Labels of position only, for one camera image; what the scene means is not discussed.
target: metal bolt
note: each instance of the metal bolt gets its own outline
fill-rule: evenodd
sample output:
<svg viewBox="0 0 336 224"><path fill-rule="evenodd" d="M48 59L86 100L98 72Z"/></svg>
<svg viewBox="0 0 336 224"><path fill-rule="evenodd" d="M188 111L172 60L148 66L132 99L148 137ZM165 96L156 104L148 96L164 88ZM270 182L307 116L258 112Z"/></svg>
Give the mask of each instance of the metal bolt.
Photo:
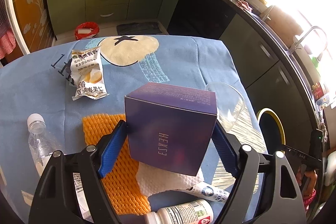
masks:
<svg viewBox="0 0 336 224"><path fill-rule="evenodd" d="M88 152L93 152L94 150L96 150L96 146L95 146L95 145L89 145L89 146L86 148L86 151L88 151Z"/></svg>
<svg viewBox="0 0 336 224"><path fill-rule="evenodd" d="M275 152L275 155L277 155L278 158L283 158L285 156L284 153L281 151Z"/></svg>
<svg viewBox="0 0 336 224"><path fill-rule="evenodd" d="M248 144L244 144L241 148L246 152L250 152L252 150L252 147Z"/></svg>
<svg viewBox="0 0 336 224"><path fill-rule="evenodd" d="M56 150L55 152L53 152L52 156L55 157L55 158L61 156L61 151Z"/></svg>

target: red logo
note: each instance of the red logo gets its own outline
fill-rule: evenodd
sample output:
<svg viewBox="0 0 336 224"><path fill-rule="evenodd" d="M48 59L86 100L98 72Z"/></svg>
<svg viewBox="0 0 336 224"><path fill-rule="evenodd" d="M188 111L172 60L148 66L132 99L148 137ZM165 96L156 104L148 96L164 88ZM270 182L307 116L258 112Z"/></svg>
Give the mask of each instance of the red logo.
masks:
<svg viewBox="0 0 336 224"><path fill-rule="evenodd" d="M203 218L198 222L198 224L208 224L208 223L210 223L210 216Z"/></svg>

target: black dishwasher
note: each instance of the black dishwasher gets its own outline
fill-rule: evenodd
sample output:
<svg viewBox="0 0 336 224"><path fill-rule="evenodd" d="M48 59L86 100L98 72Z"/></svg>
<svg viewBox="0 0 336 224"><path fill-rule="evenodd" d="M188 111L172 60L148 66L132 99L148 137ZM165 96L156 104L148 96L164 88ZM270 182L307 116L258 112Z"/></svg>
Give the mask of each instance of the black dishwasher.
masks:
<svg viewBox="0 0 336 224"><path fill-rule="evenodd" d="M179 0L167 31L170 35L219 39L235 14L223 0Z"/></svg>

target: blue gripper pad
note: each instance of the blue gripper pad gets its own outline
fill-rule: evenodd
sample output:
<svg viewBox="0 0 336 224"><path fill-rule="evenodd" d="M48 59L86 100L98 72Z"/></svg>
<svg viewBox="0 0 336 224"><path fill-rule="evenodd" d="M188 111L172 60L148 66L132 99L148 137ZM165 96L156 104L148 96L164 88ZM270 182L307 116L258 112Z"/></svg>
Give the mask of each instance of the blue gripper pad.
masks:
<svg viewBox="0 0 336 224"><path fill-rule="evenodd" d="M216 147L225 170L231 173L233 177L237 178L240 173L237 153L230 145L227 137L224 135L221 129L221 126L218 125L218 122L216 122L211 139Z"/></svg>
<svg viewBox="0 0 336 224"><path fill-rule="evenodd" d="M98 174L101 179L112 171L114 163L117 160L119 152L126 140L126 122L119 121L110 135L105 135L106 137L108 136L110 140L107 144L104 144L105 149L100 151L100 167L98 169Z"/></svg>

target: snack package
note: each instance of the snack package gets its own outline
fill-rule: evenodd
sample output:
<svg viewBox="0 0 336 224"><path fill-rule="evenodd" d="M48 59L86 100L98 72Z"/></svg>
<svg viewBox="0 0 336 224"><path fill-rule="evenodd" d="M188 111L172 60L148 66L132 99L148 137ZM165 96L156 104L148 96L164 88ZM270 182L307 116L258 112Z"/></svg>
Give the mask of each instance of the snack package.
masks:
<svg viewBox="0 0 336 224"><path fill-rule="evenodd" d="M76 94L72 99L77 100L86 96L97 100L109 95L104 84L100 48L72 50L71 57L71 77L77 86Z"/></svg>

